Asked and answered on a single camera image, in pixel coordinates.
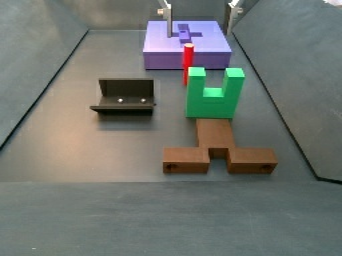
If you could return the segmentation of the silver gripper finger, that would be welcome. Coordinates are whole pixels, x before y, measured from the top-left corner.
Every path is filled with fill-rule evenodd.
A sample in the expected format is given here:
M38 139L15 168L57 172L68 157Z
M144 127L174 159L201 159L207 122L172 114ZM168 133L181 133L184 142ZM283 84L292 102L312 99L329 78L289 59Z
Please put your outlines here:
M157 9L157 15L166 21L166 37L172 37L172 5L166 0L157 0L160 8Z
M237 15L243 13L241 3L243 3L243 0L231 0L231 2L227 4L227 7L228 7L227 33L231 33L233 20L236 19Z

